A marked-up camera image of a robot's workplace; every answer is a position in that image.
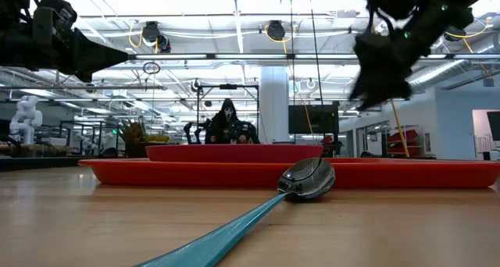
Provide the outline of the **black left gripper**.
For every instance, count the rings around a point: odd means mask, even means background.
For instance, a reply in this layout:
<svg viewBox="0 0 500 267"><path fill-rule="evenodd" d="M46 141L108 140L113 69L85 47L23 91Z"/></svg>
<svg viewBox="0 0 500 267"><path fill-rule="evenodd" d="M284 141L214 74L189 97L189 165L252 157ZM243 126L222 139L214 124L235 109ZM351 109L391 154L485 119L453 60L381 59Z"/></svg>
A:
<svg viewBox="0 0 500 267"><path fill-rule="evenodd" d="M128 60L126 52L90 41L73 29L76 21L77 12L65 0L40 0L33 15L27 16L23 29L44 66L74 73L89 83L93 73Z"/></svg>

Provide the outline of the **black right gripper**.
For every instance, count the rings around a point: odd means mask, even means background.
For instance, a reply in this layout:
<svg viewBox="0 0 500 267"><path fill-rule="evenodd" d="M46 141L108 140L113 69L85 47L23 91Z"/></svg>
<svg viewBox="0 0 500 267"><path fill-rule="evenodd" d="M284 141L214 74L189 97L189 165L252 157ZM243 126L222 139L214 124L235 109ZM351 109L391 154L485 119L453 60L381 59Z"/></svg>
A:
<svg viewBox="0 0 500 267"><path fill-rule="evenodd" d="M415 14L402 28L389 36L360 34L353 50L360 71L349 99L359 99L359 110L394 98L407 99L412 90L405 78L408 66L421 56L430 54L431 45L449 28L468 26L473 21L472 9L461 5L429 5Z"/></svg>

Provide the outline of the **red storage bin shelf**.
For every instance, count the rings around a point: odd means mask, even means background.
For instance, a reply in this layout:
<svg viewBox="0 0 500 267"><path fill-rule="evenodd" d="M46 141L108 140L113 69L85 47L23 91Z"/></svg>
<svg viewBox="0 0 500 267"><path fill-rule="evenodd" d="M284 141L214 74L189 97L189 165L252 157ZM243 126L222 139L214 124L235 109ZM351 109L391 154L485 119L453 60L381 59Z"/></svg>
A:
<svg viewBox="0 0 500 267"><path fill-rule="evenodd" d="M422 136L418 130L398 131L387 138L387 154L389 156L409 155L411 158L424 156Z"/></svg>

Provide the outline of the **black metal frame rig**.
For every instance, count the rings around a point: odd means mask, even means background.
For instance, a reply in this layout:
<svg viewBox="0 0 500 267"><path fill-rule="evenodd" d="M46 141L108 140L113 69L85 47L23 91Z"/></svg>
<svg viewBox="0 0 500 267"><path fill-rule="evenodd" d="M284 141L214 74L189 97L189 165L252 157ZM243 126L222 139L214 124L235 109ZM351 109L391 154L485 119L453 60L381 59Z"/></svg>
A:
<svg viewBox="0 0 500 267"><path fill-rule="evenodd" d="M244 84L220 84L220 85L199 85L198 87L198 92L196 93L196 123L206 123L206 129L208 128L211 119L207 119L205 122L201 121L201 116L200 116L200 104L202 101L205 99L206 102L209 101L209 98L207 98L207 95L210 93L211 90L214 88L219 89L219 90L225 90L225 91L232 91L232 90L237 90L237 89L243 89L247 93L249 93L252 97L252 99L256 102L256 109L255 109L255 116L257 122L259 122L259 115L260 115L260 110L259 110L259 87L257 85L244 85Z"/></svg>

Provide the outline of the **orange-red plastic tray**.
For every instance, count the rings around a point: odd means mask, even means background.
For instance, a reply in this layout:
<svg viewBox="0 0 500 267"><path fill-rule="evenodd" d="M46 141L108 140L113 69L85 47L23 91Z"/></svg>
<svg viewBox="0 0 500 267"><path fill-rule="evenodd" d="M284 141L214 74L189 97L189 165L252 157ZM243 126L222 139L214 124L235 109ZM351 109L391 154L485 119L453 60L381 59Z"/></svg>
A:
<svg viewBox="0 0 500 267"><path fill-rule="evenodd" d="M485 188L500 162L389 158L331 158L335 188ZM108 185L275 188L290 163L153 162L147 158L86 159Z"/></svg>

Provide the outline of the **person in black hood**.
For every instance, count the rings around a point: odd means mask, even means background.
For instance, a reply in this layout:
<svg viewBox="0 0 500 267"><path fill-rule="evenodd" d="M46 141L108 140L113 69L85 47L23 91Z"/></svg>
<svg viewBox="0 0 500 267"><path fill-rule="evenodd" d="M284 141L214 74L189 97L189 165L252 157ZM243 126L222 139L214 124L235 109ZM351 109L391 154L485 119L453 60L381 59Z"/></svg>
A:
<svg viewBox="0 0 500 267"><path fill-rule="evenodd" d="M259 144L255 126L239 120L234 103L226 98L205 132L205 144Z"/></svg>

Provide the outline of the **black wall monitor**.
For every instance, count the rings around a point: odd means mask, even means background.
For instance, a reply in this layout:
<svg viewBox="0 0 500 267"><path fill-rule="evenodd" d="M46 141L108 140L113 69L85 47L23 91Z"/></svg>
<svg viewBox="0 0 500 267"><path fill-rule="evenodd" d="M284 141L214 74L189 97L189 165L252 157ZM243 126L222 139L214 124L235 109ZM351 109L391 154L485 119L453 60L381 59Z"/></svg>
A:
<svg viewBox="0 0 500 267"><path fill-rule="evenodd" d="M332 134L337 127L336 105L289 105L290 134Z"/></svg>

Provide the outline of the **metal spoon with teal handle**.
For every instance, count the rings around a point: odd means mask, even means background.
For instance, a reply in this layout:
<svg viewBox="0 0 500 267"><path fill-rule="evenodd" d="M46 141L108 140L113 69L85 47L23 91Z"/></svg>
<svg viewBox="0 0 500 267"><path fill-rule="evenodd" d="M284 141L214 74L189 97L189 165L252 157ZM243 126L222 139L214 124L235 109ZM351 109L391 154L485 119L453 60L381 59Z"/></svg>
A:
<svg viewBox="0 0 500 267"><path fill-rule="evenodd" d="M277 181L277 195L215 230L134 267L214 267L268 212L283 200L309 201L328 192L336 172L325 158L306 158Z"/></svg>

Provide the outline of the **red round plate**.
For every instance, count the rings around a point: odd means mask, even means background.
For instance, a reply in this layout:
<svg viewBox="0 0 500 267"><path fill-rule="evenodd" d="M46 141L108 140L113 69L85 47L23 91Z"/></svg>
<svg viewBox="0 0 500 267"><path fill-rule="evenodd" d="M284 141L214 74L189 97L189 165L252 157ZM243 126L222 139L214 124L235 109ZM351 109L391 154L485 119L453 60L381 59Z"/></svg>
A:
<svg viewBox="0 0 500 267"><path fill-rule="evenodd" d="M145 148L153 162L294 163L319 158L323 147L296 144L186 144Z"/></svg>

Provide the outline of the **white square pillar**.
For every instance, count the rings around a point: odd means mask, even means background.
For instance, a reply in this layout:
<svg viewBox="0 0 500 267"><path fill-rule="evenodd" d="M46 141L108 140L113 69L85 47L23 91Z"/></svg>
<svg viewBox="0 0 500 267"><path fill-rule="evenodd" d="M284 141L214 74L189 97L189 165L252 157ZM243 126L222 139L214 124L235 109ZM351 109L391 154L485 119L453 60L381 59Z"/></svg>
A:
<svg viewBox="0 0 500 267"><path fill-rule="evenodd" d="M262 66L259 80L259 139L264 144L289 141L289 76L285 66Z"/></svg>

